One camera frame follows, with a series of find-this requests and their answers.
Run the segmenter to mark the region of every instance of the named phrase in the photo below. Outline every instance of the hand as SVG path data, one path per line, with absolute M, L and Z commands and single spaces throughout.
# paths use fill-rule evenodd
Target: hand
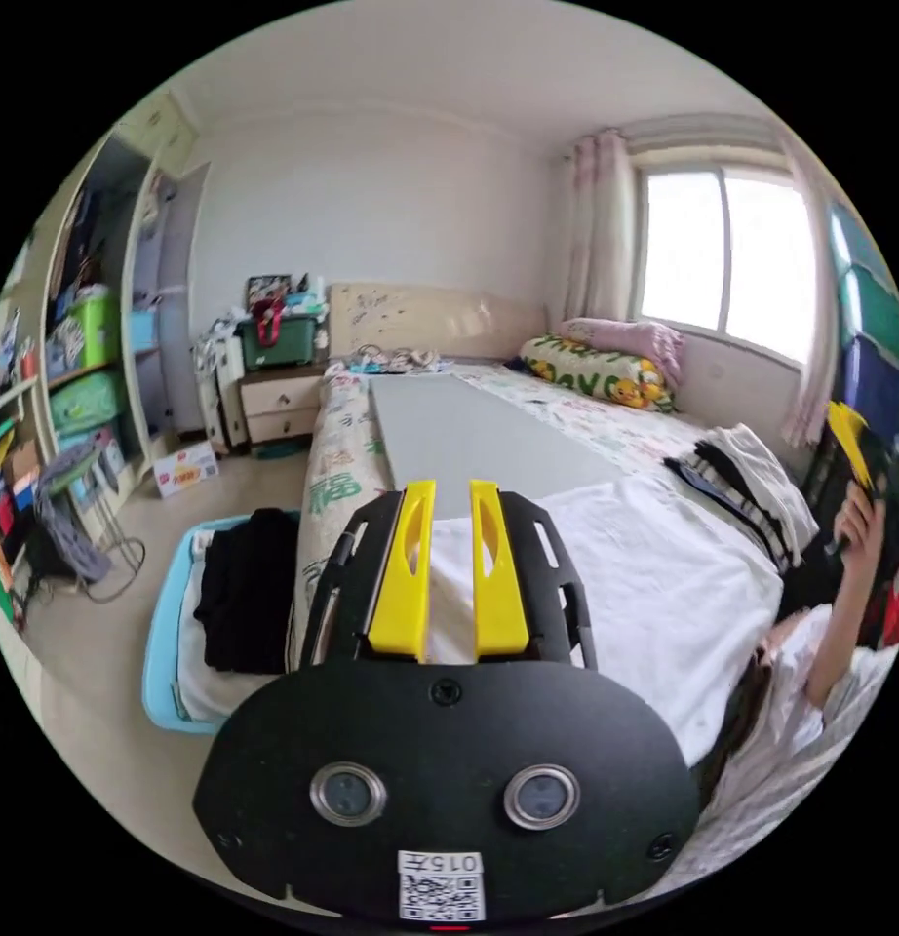
M 884 477 L 878 479 L 876 492 L 883 495 Z M 855 482 L 849 482 L 846 499 L 833 521 L 836 540 L 845 536 L 849 545 L 842 551 L 842 563 L 849 573 L 874 576 L 879 567 L 881 546 L 885 538 L 885 501 L 869 503 L 866 492 Z

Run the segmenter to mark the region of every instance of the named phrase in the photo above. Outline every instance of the cabinet door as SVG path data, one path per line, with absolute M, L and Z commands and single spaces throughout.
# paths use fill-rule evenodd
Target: cabinet door
M 195 141 L 196 134 L 192 128 L 180 121 L 160 151 L 160 168 L 171 178 L 180 178 Z
M 167 95 L 154 94 L 132 108 L 115 125 L 115 134 L 132 149 L 153 159 L 179 125 L 179 115 Z
M 128 232 L 128 246 L 125 249 L 124 274 L 122 276 L 121 291 L 121 360 L 125 372 L 125 385 L 128 389 L 128 406 L 134 421 L 137 441 L 140 444 L 141 460 L 137 466 L 137 482 L 150 470 L 152 459 L 150 455 L 150 435 L 147 431 L 147 417 L 140 400 L 140 382 L 137 378 L 137 362 L 131 343 L 131 296 L 135 286 L 135 259 L 137 257 L 137 243 L 140 240 L 141 207 L 150 192 L 150 186 L 156 173 L 156 164 L 152 163 L 144 176 L 140 191 L 137 194 L 137 204 L 134 216 L 131 219 L 131 228 Z

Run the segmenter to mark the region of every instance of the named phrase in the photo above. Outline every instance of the qr code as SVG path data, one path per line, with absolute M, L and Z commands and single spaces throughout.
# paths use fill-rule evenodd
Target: qr code
M 401 918 L 439 922 L 485 919 L 482 877 L 401 875 Z

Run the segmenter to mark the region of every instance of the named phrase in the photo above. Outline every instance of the pink pillow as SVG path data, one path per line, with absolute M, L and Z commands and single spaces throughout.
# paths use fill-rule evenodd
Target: pink pillow
M 557 328 L 562 338 L 588 344 L 596 351 L 620 351 L 653 361 L 668 386 L 684 382 L 684 336 L 657 322 L 613 322 L 611 319 L 567 319 Z

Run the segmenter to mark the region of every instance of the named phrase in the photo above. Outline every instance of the green storage box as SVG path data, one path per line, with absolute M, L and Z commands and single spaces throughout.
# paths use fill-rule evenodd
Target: green storage box
M 246 371 L 277 368 L 297 364 L 309 364 L 313 360 L 313 335 L 316 317 L 298 315 L 282 319 L 277 341 L 270 344 L 272 325 L 265 326 L 266 343 L 262 343 L 257 331 L 257 322 L 241 325 L 242 356 Z
M 127 406 L 125 381 L 120 373 L 111 370 L 90 373 L 50 395 L 50 416 L 61 438 L 111 422 Z
M 81 299 L 66 317 L 79 323 L 85 337 L 78 368 L 99 368 L 121 357 L 121 311 L 116 295 Z

